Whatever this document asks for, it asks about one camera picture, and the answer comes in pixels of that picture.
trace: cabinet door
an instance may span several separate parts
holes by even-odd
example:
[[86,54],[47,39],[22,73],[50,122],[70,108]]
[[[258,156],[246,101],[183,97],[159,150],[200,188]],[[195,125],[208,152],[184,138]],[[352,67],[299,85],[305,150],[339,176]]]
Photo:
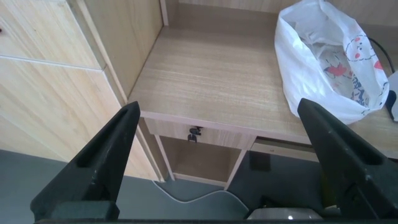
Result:
[[101,69],[66,1],[0,0],[0,55]]
[[[0,149],[69,161],[120,108],[101,70],[0,57]],[[137,139],[130,157],[125,174],[159,180]]]

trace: cabinet panel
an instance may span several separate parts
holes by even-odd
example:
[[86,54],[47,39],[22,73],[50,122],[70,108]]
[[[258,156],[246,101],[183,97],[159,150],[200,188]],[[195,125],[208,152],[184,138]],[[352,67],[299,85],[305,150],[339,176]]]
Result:
[[162,28],[159,0],[70,1],[128,96]]
[[[27,141],[39,143],[29,143],[32,146],[26,148],[27,144],[19,145],[18,138],[3,138],[2,146],[63,161],[73,158],[120,109],[101,70],[8,58],[0,58],[0,105],[2,133],[23,132],[29,136]],[[43,150],[58,157],[40,152]]]
[[0,0],[0,55],[103,68],[66,1]]

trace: wood grain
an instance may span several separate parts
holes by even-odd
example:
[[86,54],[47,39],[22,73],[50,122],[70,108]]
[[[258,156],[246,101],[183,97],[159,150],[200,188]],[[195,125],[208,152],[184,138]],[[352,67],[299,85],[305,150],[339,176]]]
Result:
[[156,142],[159,146],[159,149],[163,155],[163,159],[166,163],[167,166],[167,170],[170,174],[170,178],[172,180],[175,180],[174,174],[173,174],[173,169],[175,168],[176,164],[177,164],[177,155],[179,154],[179,149],[175,149],[175,150],[165,150],[164,145],[162,143],[162,140],[160,138],[160,136],[155,135],[155,139]]
[[256,140],[250,150],[278,156],[291,157],[295,159],[319,162],[315,151],[310,147],[295,146],[292,144],[266,140]]
[[153,134],[149,133],[148,127],[144,118],[140,118],[137,127],[136,136],[141,142],[144,152],[146,152],[153,169],[155,170],[159,180],[164,182],[169,173],[166,163],[164,161],[162,152]]
[[246,155],[246,150],[241,150],[240,152],[235,152],[234,154],[231,154],[229,158],[229,177],[228,181],[226,182],[224,186],[224,190],[228,190],[228,187],[231,185],[232,180],[235,177],[236,171],[238,171],[239,166],[242,163],[242,160],[244,158],[244,155]]
[[178,174],[227,183],[231,173],[231,156],[237,158],[239,149],[188,142],[160,137],[167,156],[173,155],[172,170]]
[[[180,0],[180,3],[279,13],[300,0]],[[329,0],[338,9],[365,24],[398,26],[395,0]]]
[[[146,119],[146,124],[151,134],[187,140],[189,129],[192,125],[180,124],[168,121]],[[233,147],[248,150],[256,140],[255,135],[234,133],[231,131],[202,128],[201,135],[197,136],[200,143],[214,144],[217,146]]]
[[5,150],[69,161],[120,109],[101,70],[0,58],[0,74],[1,132],[32,143],[3,138]]
[[156,173],[153,163],[144,150],[144,146],[137,138],[137,134],[132,142],[124,175],[161,182],[164,181],[164,179]]
[[[310,144],[283,93],[276,16],[189,4],[179,10],[178,24],[163,28],[129,98],[140,103],[141,115]],[[398,158],[398,125],[387,110],[351,128]]]
[[0,0],[0,55],[104,68],[65,1]]
[[77,0],[109,69],[128,96],[162,28],[158,0]]

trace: gray floor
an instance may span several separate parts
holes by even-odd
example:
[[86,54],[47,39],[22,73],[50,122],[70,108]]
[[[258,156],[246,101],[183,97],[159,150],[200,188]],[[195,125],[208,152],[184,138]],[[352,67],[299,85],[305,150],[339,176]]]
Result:
[[[32,223],[30,201],[66,163],[0,151],[0,217],[2,223]],[[265,195],[290,207],[322,209],[320,166],[314,162],[271,156],[269,172],[253,171],[246,156],[231,184],[230,191],[250,208],[259,206]],[[161,184],[180,200],[189,200],[221,187],[190,182]],[[152,219],[241,219],[244,207],[230,195],[220,193],[190,204],[169,199],[151,181],[125,177],[117,205],[119,218]]]

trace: white plastic bag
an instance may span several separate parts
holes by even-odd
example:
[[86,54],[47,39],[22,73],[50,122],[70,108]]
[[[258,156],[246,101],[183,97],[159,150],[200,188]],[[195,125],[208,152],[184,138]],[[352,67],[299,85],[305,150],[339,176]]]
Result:
[[345,124],[379,110],[389,83],[358,23],[323,0],[303,0],[279,13],[275,50],[285,97],[297,117],[302,98]]

